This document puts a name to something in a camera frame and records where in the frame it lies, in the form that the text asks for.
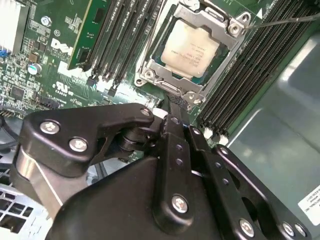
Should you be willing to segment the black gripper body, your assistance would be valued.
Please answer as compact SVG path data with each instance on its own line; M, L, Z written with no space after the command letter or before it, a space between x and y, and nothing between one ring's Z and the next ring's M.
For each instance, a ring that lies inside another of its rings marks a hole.
M148 157L132 163L71 197L59 210L48 240L218 240L219 228L202 177L192 174L195 197L192 225L163 232L153 217L156 179L167 162Z

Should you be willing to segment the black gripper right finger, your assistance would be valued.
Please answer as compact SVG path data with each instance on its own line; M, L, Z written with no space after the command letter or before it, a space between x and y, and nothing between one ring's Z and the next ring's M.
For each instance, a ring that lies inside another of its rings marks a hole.
M226 146L209 147L203 133L175 105L190 144L191 166L202 175L224 240L310 240L306 226Z

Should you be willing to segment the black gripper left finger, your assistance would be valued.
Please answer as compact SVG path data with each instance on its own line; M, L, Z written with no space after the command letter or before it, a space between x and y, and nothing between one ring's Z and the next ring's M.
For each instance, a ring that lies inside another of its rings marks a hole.
M11 179L54 220L74 195L148 157L158 172L152 215L158 227L190 227L195 217L190 146L177 104L139 103L37 111L22 123Z

